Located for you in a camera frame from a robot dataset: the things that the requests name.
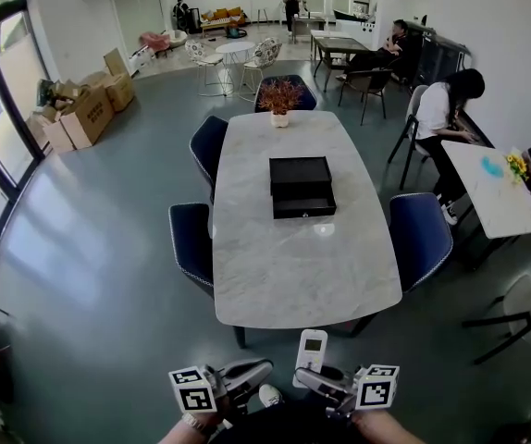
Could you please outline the white remote control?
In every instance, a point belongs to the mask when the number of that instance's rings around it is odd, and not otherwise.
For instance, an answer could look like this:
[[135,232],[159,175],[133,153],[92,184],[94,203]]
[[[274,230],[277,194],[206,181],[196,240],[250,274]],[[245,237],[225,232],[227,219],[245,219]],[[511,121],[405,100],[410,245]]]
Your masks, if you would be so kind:
[[321,374],[328,335],[322,329],[304,329],[301,334],[295,371],[307,369]]

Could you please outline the person's left forearm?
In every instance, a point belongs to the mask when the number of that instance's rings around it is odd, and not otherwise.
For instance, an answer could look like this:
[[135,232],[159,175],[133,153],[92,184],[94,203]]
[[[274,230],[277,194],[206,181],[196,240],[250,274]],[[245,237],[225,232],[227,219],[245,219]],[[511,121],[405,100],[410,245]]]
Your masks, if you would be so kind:
[[224,420],[219,413],[197,413],[194,416],[208,426],[212,426],[214,432],[211,435],[198,433],[183,423],[180,418],[158,444],[206,444]]

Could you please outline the round white table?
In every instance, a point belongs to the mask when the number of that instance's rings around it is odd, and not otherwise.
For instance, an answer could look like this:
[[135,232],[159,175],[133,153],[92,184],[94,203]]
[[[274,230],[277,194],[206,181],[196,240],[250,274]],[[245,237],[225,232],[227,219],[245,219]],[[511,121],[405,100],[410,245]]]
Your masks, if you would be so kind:
[[248,41],[225,43],[216,48],[216,53],[219,56],[222,56],[227,95],[232,95],[236,91],[237,85],[234,80],[233,72],[236,66],[241,62],[241,56],[245,56],[245,59],[248,59],[250,52],[254,48],[255,43]]

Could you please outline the sofa with yellow cushions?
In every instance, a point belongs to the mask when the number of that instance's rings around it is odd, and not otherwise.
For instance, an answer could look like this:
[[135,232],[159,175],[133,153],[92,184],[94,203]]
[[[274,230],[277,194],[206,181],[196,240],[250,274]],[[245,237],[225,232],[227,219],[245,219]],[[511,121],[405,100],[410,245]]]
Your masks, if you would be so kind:
[[231,25],[243,26],[248,23],[248,17],[240,6],[219,8],[201,14],[200,23],[202,36],[205,37],[209,31],[226,30]]

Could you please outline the blue paper shape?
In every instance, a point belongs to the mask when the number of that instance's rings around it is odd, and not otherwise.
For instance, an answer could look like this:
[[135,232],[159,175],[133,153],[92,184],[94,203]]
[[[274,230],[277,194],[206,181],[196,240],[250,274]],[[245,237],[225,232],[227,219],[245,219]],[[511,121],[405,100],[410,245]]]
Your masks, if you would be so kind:
[[481,159],[480,166],[487,174],[496,179],[502,179],[504,177],[504,171],[502,167],[497,162],[491,160],[488,156],[484,156]]

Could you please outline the white marble side table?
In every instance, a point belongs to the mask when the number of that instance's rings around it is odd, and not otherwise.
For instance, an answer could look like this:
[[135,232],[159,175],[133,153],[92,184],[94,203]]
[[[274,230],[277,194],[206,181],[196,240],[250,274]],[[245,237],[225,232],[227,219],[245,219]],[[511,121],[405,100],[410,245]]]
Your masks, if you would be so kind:
[[[481,145],[460,142],[442,143],[451,159],[475,213],[479,226],[462,243],[466,247],[480,232],[488,239],[488,246],[469,267],[478,269],[508,239],[531,234],[531,193],[523,182],[512,178],[505,153]],[[487,174],[480,166],[488,156],[504,171],[502,179]]]

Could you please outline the dark blue upholstered chair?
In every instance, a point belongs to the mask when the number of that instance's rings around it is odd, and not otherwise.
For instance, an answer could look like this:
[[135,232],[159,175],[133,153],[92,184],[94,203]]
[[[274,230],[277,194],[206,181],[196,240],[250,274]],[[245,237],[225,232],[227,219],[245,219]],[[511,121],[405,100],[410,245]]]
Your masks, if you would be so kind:
[[171,205],[168,210],[173,252],[179,270],[214,298],[209,217],[210,209],[205,203],[179,203]]
[[[299,75],[284,75],[284,76],[267,77],[267,78],[264,78],[262,80],[261,84],[264,83],[264,82],[269,82],[269,81],[272,81],[272,80],[281,80],[281,79],[288,79],[293,84],[297,84],[297,85],[300,85],[300,86],[303,87],[303,95],[302,95],[302,98],[301,98],[301,102],[293,110],[314,110],[316,108],[317,99],[316,99],[315,94],[313,93],[311,88],[306,84],[306,82],[303,80],[303,78],[301,76],[299,76]],[[257,102],[257,95],[255,96],[255,100],[254,100],[253,111],[255,113],[263,113],[263,112],[265,112],[265,111],[262,111],[262,110],[257,108],[256,102]]]
[[190,151],[201,175],[210,188],[210,201],[214,202],[216,178],[223,143],[227,134],[228,122],[210,115],[190,140]]
[[437,197],[429,192],[394,196],[389,202],[389,234],[407,293],[437,273],[451,255],[453,238]]

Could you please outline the person's right forearm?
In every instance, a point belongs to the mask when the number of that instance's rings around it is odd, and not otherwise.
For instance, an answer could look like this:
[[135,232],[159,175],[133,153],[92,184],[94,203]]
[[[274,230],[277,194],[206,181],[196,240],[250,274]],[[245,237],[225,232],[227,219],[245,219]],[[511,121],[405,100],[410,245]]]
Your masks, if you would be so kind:
[[351,419],[371,444],[426,444],[385,410],[356,411]]

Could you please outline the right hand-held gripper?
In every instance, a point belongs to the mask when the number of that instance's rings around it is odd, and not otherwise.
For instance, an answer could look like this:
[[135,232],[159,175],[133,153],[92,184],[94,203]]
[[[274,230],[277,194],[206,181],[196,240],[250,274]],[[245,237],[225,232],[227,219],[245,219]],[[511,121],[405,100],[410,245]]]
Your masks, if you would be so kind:
[[326,408],[328,417],[349,417],[356,411],[386,410],[395,398],[400,368],[397,365],[359,365],[353,372],[323,365],[321,374],[307,369],[294,372],[299,384],[334,403]]

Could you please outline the grey chair with black legs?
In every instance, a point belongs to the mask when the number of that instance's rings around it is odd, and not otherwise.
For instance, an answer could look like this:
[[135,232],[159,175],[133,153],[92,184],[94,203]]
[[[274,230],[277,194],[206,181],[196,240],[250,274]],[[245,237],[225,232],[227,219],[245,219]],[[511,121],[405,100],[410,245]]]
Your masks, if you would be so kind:
[[479,327],[504,327],[506,332],[500,343],[475,358],[473,365],[484,364],[521,340],[531,343],[531,277],[517,278],[503,295],[491,302],[483,317],[462,322],[465,329]]
[[403,130],[401,131],[401,135],[399,139],[397,140],[396,144],[394,145],[387,163],[390,164],[397,152],[399,151],[401,145],[404,141],[407,141],[408,143],[408,151],[406,156],[405,165],[401,174],[401,181],[400,181],[400,190],[404,188],[405,181],[407,179],[409,167],[412,161],[413,153],[417,152],[420,155],[422,155],[422,163],[424,163],[429,157],[430,154],[419,145],[419,143],[416,140],[418,128],[419,128],[419,120],[417,118],[417,112],[420,106],[422,95],[426,92],[428,87],[426,85],[419,85],[417,86],[410,98],[410,102],[407,107],[406,117],[405,117],[405,125]]

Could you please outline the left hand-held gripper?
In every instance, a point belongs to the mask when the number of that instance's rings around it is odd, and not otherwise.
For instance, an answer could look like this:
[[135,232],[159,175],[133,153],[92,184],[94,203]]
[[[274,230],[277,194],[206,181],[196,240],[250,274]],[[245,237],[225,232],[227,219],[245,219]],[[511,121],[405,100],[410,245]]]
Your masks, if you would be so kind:
[[[266,358],[233,361],[220,368],[189,366],[168,373],[183,413],[215,413],[228,394],[252,394],[270,375],[273,362]],[[228,377],[228,391],[224,377]]]

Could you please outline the orange plant in white pot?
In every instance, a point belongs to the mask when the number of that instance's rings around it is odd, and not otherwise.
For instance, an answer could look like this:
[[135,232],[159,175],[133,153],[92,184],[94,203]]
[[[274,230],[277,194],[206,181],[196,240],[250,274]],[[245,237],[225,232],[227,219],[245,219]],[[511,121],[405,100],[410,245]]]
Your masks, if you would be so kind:
[[302,86],[288,79],[272,80],[260,85],[256,106],[270,114],[274,128],[283,129],[289,126],[289,112],[300,104],[302,95]]

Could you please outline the black drawer box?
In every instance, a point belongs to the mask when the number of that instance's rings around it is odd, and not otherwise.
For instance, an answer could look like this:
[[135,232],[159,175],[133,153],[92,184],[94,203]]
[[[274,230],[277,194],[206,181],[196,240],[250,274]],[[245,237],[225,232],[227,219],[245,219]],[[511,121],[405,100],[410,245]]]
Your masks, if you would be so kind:
[[270,158],[275,219],[333,216],[337,210],[325,156]]

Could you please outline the yellow flower bouquet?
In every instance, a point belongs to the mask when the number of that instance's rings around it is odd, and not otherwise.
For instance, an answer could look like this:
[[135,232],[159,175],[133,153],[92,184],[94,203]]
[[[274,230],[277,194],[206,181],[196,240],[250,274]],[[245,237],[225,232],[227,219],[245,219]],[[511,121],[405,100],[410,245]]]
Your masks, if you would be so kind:
[[528,180],[527,164],[519,154],[507,154],[506,161],[512,172],[512,178],[515,182],[525,182]]

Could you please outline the silver wristwatch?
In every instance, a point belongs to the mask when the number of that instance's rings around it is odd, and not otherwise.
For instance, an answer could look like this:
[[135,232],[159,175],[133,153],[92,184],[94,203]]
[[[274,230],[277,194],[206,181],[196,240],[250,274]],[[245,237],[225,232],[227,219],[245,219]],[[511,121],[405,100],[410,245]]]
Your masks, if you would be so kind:
[[211,435],[214,432],[214,428],[206,423],[200,421],[196,416],[191,413],[184,413],[181,416],[181,421],[185,423],[191,429],[194,429],[198,433],[204,435]]

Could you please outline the dark glass-top table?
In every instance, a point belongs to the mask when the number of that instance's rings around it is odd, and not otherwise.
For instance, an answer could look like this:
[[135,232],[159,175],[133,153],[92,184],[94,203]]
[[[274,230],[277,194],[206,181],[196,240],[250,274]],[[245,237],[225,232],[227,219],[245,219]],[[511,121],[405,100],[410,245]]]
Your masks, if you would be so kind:
[[327,91],[327,85],[333,71],[346,69],[353,56],[364,55],[369,52],[364,45],[353,38],[319,36],[314,37],[314,45],[319,57],[314,75],[321,65],[324,65],[327,71],[324,93]]

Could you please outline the pile of cardboard boxes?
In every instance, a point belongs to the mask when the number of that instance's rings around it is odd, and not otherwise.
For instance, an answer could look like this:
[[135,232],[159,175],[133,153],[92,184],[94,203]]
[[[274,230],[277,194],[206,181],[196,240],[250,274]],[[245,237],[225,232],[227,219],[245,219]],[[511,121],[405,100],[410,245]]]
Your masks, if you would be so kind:
[[26,120],[36,141],[57,153],[94,146],[114,116],[135,97],[130,70],[117,49],[104,55],[105,68],[81,82],[39,80],[36,107]]

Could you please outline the black cabinet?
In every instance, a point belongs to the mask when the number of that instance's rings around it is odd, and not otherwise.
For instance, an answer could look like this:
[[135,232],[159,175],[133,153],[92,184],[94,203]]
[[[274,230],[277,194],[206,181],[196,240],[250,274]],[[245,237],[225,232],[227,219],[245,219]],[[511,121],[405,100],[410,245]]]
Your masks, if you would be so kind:
[[470,50],[461,43],[440,36],[432,28],[408,21],[411,44],[407,63],[407,86],[431,85],[465,69],[472,61]]

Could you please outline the pink chair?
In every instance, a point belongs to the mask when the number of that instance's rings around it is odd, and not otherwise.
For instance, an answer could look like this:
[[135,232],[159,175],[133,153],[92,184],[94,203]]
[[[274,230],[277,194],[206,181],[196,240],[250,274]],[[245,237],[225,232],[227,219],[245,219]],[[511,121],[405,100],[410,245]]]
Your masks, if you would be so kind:
[[166,56],[170,49],[170,36],[147,31],[139,37],[141,46],[147,46],[155,56]]

